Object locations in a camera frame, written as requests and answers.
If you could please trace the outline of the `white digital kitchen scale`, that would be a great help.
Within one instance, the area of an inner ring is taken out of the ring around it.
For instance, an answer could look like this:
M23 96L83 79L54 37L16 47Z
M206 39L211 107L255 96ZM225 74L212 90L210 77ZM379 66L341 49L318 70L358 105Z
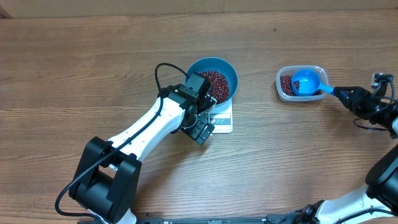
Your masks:
M210 112L205 113L205 117L215 127L213 134L230 134L233 131L232 99L216 105Z

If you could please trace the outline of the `blue plastic measuring scoop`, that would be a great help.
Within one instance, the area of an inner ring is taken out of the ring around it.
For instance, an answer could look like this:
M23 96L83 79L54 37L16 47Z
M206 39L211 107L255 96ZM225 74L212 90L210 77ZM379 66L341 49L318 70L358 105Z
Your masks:
M297 96L312 96L318 90L334 95L333 87L324 85L314 70L299 70L292 76L291 89Z

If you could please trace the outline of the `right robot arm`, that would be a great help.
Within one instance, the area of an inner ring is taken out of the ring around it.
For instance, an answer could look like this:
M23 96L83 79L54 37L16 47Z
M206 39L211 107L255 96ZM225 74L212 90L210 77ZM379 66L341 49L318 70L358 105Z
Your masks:
M332 94L357 117L387 129L397 137L397 100L358 86L334 87ZM368 172L365 184L334 200L307 205L293 223L361 223L397 216L397 147L393 147Z

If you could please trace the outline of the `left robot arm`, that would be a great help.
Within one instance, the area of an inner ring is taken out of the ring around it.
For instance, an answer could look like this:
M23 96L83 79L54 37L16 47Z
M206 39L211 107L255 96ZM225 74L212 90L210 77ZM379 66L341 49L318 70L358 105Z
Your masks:
M94 223L129 223L142 162L170 133L181 130L199 145L214 126L204 117L216 104L211 83L194 73L185 84L161 89L153 107L132 126L105 141L94 137L85 146L68 189Z

